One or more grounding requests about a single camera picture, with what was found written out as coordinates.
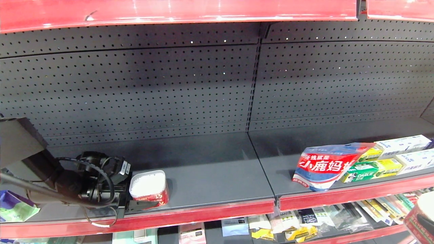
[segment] red label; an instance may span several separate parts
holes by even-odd
[[[358,154],[324,155],[308,153],[300,157],[298,166],[309,172],[339,174],[343,170],[349,169],[358,157]]]
[[[160,206],[166,205],[167,202],[169,201],[169,189],[167,188],[167,185],[166,185],[166,188],[160,194],[134,198],[134,200],[136,200],[136,201],[158,201],[158,204],[153,208],[160,207]]]

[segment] white product box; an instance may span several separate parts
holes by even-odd
[[[434,165],[434,148],[396,155],[395,159],[402,164],[397,175],[414,172]]]
[[[383,150],[378,159],[393,158],[398,154],[420,151],[430,142],[431,140],[423,135],[378,141],[376,147]]]

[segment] red shelf edge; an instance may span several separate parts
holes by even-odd
[[[367,182],[367,185],[361,187],[285,195],[279,198],[279,206],[282,211],[313,208],[384,197],[432,186],[434,186],[434,175],[427,174],[374,184]]]
[[[120,231],[157,228],[192,222],[206,222],[258,214],[270,214],[274,211],[274,198],[231,204],[221,204],[201,208],[189,208],[173,211],[151,212],[148,214],[128,215],[118,219],[110,228],[91,225],[86,220],[53,221],[41,223],[13,223],[2,224],[0,238],[40,238],[64,237],[104,234]],[[114,218],[101,221],[92,220],[98,224],[110,224]]]
[[[345,236],[339,236],[339,237],[332,237],[327,239],[321,239],[316,241],[309,241],[307,243],[309,244],[348,244],[353,243],[357,241],[364,241],[369,240],[373,238],[383,237],[387,235],[396,234],[399,232],[406,231],[406,228],[403,224],[394,225],[390,227],[385,227],[373,231],[366,231],[366,232],[358,232],[355,234],[345,235]]]
[[[2,0],[0,33],[65,27],[357,20],[356,0]]]
[[[434,1],[366,0],[370,19],[400,21],[434,21]]]

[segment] pegboard back panel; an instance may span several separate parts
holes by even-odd
[[[252,121],[425,108],[434,43],[263,44]]]
[[[164,129],[132,130],[85,135],[45,137],[50,147],[93,144],[102,142],[134,141],[162,137],[182,137],[192,135],[245,132],[246,123],[224,123],[213,125],[184,126]]]
[[[150,129],[225,123],[245,130],[255,55],[256,45],[229,45],[3,59],[2,112],[28,117],[44,137],[149,130],[153,138],[174,134]]]
[[[423,109],[409,109],[409,110],[392,110],[392,111],[354,113],[354,114],[343,114],[343,115],[325,115],[325,116],[315,116],[315,117],[252,121],[250,124],[249,131],[366,122],[366,121],[385,120],[385,119],[416,118],[420,116],[422,111]]]
[[[105,49],[253,44],[259,23],[91,26],[0,35],[0,58]]]
[[[434,42],[434,23],[400,20],[288,21],[270,28],[263,43],[324,41]]]

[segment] snack bag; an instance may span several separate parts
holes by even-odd
[[[11,191],[0,191],[0,222],[25,222],[39,210],[27,198]]]
[[[375,143],[354,142],[306,148],[300,156],[293,181],[312,191],[326,191]]]

